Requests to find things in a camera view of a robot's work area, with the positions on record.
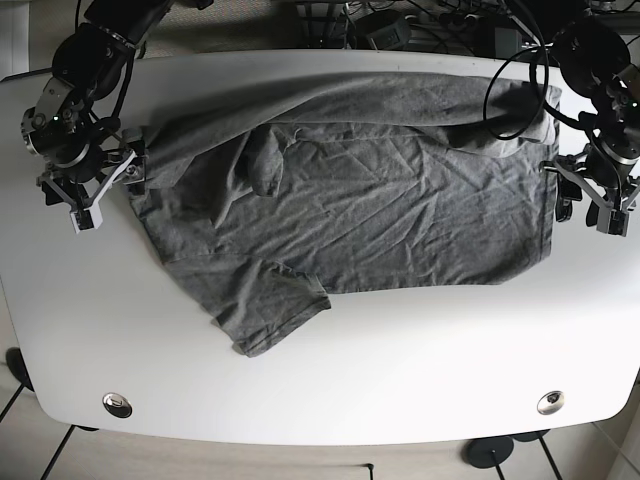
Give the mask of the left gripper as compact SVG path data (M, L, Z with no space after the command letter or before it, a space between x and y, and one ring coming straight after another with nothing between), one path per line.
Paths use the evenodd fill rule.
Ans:
M624 180L615 167L612 169L615 186L605 186L588 168L588 154L559 155L544 161L542 170L556 175L557 196L555 219L558 223L571 219L573 205L585 196L590 200L586 226L598 232L626 236L630 214L635 210L639 196L639 177L628 175Z

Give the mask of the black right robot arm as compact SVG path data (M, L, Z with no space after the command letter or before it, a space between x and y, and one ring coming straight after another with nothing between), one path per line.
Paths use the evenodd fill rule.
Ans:
M169 12L169 1L93 1L56 50L51 77L25 111L27 149L45 160L37 184L47 205L65 203L76 232L98 228L101 199L113 184L137 187L146 176L141 133L120 114L137 51Z

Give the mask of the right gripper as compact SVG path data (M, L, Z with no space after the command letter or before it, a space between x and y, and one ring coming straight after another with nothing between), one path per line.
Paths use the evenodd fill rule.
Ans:
M83 180L80 173L64 173L48 166L37 178L37 185L45 196L45 205L65 204L76 234L99 228L103 223L100 202L116 186L122 185L130 194L143 194L146 182L148 151L140 127L122 132L127 148L107 152L95 174Z

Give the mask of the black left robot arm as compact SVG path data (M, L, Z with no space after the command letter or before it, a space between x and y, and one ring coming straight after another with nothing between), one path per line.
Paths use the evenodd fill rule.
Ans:
M595 108L576 120L553 114L588 139L582 152L544 165L557 175L556 220L570 219L573 204L588 195L586 224L625 236L639 195L639 179L632 175L639 162L639 67L624 40L593 17L559 33L551 53L565 83Z

